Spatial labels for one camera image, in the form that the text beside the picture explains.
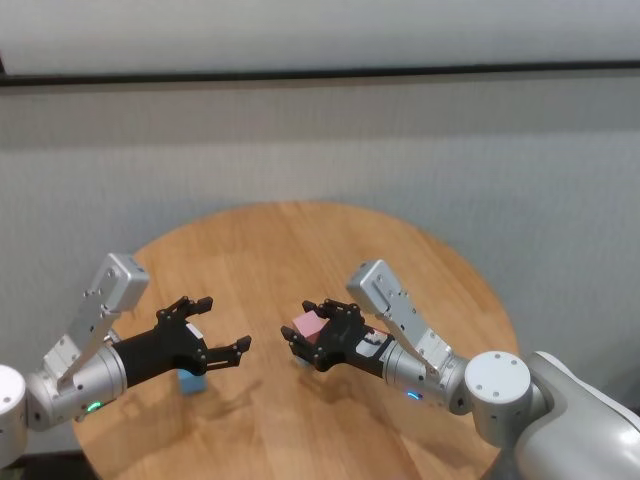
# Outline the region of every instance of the black stripe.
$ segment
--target black stripe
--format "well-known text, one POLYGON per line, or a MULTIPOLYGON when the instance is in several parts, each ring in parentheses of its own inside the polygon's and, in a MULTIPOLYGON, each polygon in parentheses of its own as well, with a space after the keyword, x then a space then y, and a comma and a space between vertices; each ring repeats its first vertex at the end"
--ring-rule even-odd
POLYGON ((639 69, 640 60, 593 62, 510 63, 449 67, 362 68, 272 72, 160 73, 117 75, 6 75, 0 74, 0 87, 38 85, 97 85, 160 82, 228 82, 254 80, 331 79, 397 77, 413 75, 454 75, 471 73, 548 72, 562 70, 639 69))

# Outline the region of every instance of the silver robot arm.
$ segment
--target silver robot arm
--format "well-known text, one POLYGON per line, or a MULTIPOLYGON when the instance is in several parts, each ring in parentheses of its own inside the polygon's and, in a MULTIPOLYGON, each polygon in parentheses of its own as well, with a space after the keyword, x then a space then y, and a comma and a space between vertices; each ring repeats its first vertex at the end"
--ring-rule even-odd
POLYGON ((457 356, 382 260, 362 264, 347 289, 355 304, 303 303, 305 311, 328 320, 313 342, 282 328, 294 355, 319 371, 351 364, 413 399, 457 415, 471 413, 485 441, 513 449, 528 480, 640 478, 640 418, 575 378, 553 356, 457 356), (390 333, 367 326, 360 308, 390 333))
POLYGON ((142 296, 149 276, 129 255, 109 254, 69 330, 26 380, 0 365, 0 468, 22 455, 27 429, 43 431, 70 419, 82 421, 113 402, 127 388, 169 370, 193 375, 235 367, 249 350, 251 337, 208 348, 187 318, 211 310, 213 300, 182 297, 156 313, 157 325, 120 341, 111 329, 142 296))
POLYGON ((122 361, 105 338, 138 303, 148 274, 129 255, 109 254, 83 294, 67 332, 27 376, 0 366, 0 468, 26 448, 27 429, 50 429, 115 400, 127 388, 122 361))

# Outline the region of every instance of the gray wall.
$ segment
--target gray wall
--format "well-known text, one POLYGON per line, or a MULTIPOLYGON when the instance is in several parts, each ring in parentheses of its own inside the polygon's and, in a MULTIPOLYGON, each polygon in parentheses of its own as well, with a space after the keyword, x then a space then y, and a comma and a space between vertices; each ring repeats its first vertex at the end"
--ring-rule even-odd
POLYGON ((37 365, 107 251, 331 199, 431 230, 525 352, 640 404, 638 152, 632 73, 0 91, 0 363, 37 365))

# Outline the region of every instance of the pink cube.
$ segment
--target pink cube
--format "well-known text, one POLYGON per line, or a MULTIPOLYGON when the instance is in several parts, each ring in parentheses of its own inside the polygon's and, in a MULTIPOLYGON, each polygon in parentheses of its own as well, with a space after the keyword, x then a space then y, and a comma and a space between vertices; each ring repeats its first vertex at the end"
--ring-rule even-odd
POLYGON ((296 330, 311 343, 316 342, 318 334, 325 323, 327 323, 327 320, 317 316, 313 310, 293 319, 293 325, 296 330))

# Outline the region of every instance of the wooden tabletop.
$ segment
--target wooden tabletop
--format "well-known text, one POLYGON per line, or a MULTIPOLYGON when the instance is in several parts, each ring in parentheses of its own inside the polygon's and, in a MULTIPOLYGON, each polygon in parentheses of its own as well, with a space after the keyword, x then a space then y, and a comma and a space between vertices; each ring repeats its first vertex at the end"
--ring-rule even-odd
MULTIPOLYGON (((477 479, 497 450, 455 417, 347 365, 301 367, 280 326, 305 299, 350 302, 345 284, 384 258, 419 311, 458 354, 517 351, 500 302, 451 248, 387 215, 345 205, 282 203, 226 211, 141 249, 151 283, 115 327, 129 337, 182 295, 214 298, 191 317, 209 347, 251 335, 238 368, 180 394, 176 372, 129 390, 74 424, 104 479, 477 479)), ((382 328, 375 318, 367 322, 382 328)))

